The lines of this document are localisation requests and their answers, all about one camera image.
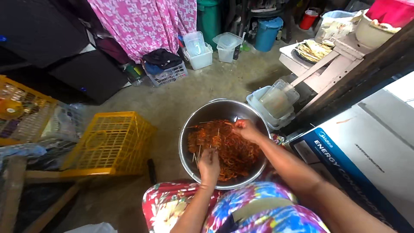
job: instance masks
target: green bin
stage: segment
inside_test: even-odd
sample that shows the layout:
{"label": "green bin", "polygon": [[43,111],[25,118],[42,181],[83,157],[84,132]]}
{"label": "green bin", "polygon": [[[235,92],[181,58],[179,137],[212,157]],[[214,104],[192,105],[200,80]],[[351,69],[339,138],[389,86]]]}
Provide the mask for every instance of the green bin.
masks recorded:
{"label": "green bin", "polygon": [[197,0],[197,31],[203,33],[204,41],[217,50],[213,38],[221,34],[221,0]]}

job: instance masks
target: midea logo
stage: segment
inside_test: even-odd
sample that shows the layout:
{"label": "midea logo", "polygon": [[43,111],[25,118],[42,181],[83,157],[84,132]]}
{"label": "midea logo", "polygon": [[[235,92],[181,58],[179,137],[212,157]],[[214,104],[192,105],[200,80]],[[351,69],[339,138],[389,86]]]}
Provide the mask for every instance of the midea logo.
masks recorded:
{"label": "midea logo", "polygon": [[318,135],[328,144],[328,146],[330,147],[330,148],[332,148],[332,147],[334,147],[332,144],[331,144],[331,142],[326,138],[326,133],[325,132],[323,132],[323,131],[320,131],[319,133],[318,133]]}

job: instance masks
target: yellow plastic crate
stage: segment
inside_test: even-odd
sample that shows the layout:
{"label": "yellow plastic crate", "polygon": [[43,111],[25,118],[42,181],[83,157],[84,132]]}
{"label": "yellow plastic crate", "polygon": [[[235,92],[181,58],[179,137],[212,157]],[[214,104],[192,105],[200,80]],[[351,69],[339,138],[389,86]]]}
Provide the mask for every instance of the yellow plastic crate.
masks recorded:
{"label": "yellow plastic crate", "polygon": [[37,142],[57,100],[0,75],[0,146]]}
{"label": "yellow plastic crate", "polygon": [[66,156],[62,176],[140,175],[155,131],[136,112],[97,113]]}

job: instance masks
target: folded clothes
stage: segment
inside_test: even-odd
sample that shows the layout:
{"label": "folded clothes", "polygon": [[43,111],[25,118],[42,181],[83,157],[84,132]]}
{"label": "folded clothes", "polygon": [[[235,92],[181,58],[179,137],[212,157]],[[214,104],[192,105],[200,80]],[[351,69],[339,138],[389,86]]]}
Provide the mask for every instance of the folded clothes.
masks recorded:
{"label": "folded clothes", "polygon": [[149,54],[144,55],[142,59],[146,61],[146,63],[158,66],[162,70],[173,68],[183,62],[180,56],[170,53],[165,49],[154,50]]}

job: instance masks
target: hand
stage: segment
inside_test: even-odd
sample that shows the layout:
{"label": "hand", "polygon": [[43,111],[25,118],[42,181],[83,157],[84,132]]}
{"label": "hand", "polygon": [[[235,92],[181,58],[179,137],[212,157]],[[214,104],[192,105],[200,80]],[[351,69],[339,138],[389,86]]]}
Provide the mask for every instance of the hand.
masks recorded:
{"label": "hand", "polygon": [[220,174],[219,152],[217,149],[205,149],[201,154],[198,168],[201,174],[201,185],[214,189]]}
{"label": "hand", "polygon": [[251,120],[237,120],[233,132],[255,144],[258,144],[263,137]]}

